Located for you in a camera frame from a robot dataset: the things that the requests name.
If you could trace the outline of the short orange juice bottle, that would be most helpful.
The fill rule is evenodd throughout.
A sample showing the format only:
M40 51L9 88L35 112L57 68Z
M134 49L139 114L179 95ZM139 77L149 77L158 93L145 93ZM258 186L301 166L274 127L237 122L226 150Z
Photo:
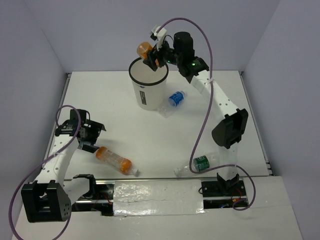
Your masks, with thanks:
M142 42L140 45L138 45L136 52L139 55L139 57L142 60L144 60L149 50L154 50L154 48L151 46L149 42L145 41L145 42Z

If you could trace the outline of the long orange bottle white cap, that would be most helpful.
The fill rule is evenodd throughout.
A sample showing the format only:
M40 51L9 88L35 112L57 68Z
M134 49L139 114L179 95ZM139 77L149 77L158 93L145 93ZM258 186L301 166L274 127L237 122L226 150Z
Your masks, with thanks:
M95 156L99 161L112 166L123 175L137 177L140 173L131 160L116 154L104 146L101 146L96 151Z

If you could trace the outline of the clear bottle blue label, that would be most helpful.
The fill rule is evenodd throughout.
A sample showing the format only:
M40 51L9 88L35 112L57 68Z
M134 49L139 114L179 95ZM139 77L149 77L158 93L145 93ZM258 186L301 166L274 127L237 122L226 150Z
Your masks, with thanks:
M176 91L169 97L166 97L157 108L157 112L164 118L168 118L172 115L184 102L187 94L180 90Z

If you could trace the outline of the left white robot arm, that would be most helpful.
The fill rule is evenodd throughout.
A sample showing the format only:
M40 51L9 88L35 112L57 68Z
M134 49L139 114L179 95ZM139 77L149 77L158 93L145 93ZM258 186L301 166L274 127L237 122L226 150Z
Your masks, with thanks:
M105 131L102 123L91 120L84 109L71 109L69 119L54 132L51 159L42 164L39 175L21 189L21 197L30 223L64 222L72 212L72 205L82 196L93 199L98 186L93 174L77 174L64 182L67 169L76 150L94 154L96 142Z

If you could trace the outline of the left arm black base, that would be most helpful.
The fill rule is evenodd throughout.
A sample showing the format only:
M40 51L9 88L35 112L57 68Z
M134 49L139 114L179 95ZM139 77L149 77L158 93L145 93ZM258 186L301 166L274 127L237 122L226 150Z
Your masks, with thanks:
M97 183L92 174L78 174L74 179L87 179L89 190L72 205L72 212L99 212L106 217L114 215L114 184Z

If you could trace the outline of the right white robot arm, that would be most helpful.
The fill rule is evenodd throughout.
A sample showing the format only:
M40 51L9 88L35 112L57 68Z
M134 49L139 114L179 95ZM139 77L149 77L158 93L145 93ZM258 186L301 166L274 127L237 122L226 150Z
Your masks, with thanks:
M179 73L208 101L208 111L214 114L217 121L211 131L219 147L217 190L221 195L228 196L240 178L237 170L238 144L246 129L248 111L236 106L213 79L209 66L195 55L194 41L188 32L175 33L172 47L163 33L153 33L151 38L155 40L155 46L143 42L137 47L137 54L143 63L153 71L165 64L177 66Z

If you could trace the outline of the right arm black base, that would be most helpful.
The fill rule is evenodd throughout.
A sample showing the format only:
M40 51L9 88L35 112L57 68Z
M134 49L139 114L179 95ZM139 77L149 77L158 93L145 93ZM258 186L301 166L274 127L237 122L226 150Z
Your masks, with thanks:
M233 204L235 208L242 209L249 205L242 179L228 190L223 190L216 179L202 180L198 193L202 195L205 210L232 208Z

